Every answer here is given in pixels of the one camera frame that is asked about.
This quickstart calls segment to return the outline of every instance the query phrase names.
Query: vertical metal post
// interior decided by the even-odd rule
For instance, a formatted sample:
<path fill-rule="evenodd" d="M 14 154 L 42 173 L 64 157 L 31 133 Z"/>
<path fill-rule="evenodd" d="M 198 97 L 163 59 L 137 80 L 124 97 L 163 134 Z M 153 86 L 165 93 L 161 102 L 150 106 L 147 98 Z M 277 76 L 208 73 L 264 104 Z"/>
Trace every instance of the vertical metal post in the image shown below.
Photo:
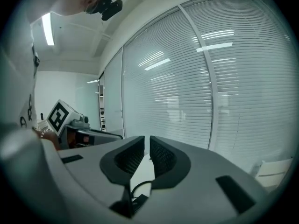
<path fill-rule="evenodd" d="M 209 77 L 211 80 L 211 90 L 212 90 L 212 127 L 211 127 L 211 135 L 210 135 L 210 141 L 209 141 L 209 146 L 208 149 L 214 151 L 215 146 L 216 146 L 216 141 L 217 141 L 217 130 L 218 130 L 218 122 L 219 122 L 219 99 L 218 99 L 218 89 L 217 89 L 217 81 L 216 81 L 216 75 L 214 71 L 214 66 L 212 63 L 211 56 L 208 52 L 208 49 L 206 48 L 206 43 L 204 39 L 202 39 L 201 34 L 199 30 L 197 29 L 196 25 L 192 21 L 191 17 L 189 14 L 183 9 L 181 5 L 178 5 L 179 9 L 183 12 L 184 16 L 186 19 L 189 21 L 192 29 L 194 30 L 197 39 L 203 49 L 204 56 L 206 59 L 206 65 L 207 65 L 207 70 L 209 73 Z"/>
<path fill-rule="evenodd" d="M 123 74 L 123 49 L 124 46 L 122 46 L 122 54 L 121 54 L 121 119 L 122 119 L 122 133 L 123 133 L 123 138 L 126 138 L 125 135 L 125 123 L 124 123 L 124 117 L 123 117 L 123 102 L 122 102 L 122 97 L 123 97 L 123 79 L 122 79 L 122 74 Z"/>

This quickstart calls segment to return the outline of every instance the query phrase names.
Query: person's neck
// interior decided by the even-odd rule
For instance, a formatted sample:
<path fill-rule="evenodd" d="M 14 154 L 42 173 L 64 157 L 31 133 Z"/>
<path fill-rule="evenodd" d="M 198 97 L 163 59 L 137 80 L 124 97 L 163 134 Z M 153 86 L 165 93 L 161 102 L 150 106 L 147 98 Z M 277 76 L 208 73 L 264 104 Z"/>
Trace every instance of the person's neck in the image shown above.
<path fill-rule="evenodd" d="M 30 24 L 51 11 L 56 0 L 27 0 L 27 18 Z"/>

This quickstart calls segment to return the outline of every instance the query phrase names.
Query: white venetian blind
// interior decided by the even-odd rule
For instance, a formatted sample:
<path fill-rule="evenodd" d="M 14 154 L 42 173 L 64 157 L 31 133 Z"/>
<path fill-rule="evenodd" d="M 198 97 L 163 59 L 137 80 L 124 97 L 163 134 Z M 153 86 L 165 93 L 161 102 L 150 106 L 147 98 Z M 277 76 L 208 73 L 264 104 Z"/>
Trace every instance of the white venetian blind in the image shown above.
<path fill-rule="evenodd" d="M 216 152 L 247 172 L 261 160 L 292 156 L 298 60 L 278 19 L 258 0 L 210 0 L 186 11 L 206 42 L 216 74 Z"/>
<path fill-rule="evenodd" d="M 126 137 L 157 135 L 207 148 L 211 88 L 205 58 L 181 11 L 146 29 L 124 48 Z"/>

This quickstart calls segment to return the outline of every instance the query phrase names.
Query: white shirt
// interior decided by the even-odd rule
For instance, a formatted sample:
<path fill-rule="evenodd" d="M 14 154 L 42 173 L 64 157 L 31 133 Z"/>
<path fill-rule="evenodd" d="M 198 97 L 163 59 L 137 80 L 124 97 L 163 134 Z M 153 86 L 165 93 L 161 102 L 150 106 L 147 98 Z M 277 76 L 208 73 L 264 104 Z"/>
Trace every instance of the white shirt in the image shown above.
<path fill-rule="evenodd" d="M 0 41 L 0 122 L 36 126 L 34 87 L 38 63 L 25 2 L 12 14 Z"/>

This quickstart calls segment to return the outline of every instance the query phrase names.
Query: door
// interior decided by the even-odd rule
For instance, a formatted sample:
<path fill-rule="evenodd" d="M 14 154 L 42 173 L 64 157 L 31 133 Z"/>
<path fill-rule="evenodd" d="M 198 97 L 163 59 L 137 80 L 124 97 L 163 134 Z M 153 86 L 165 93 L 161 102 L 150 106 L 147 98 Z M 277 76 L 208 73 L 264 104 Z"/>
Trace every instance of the door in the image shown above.
<path fill-rule="evenodd" d="M 106 131 L 124 137 L 121 104 L 121 60 L 122 49 L 105 69 L 104 108 Z"/>

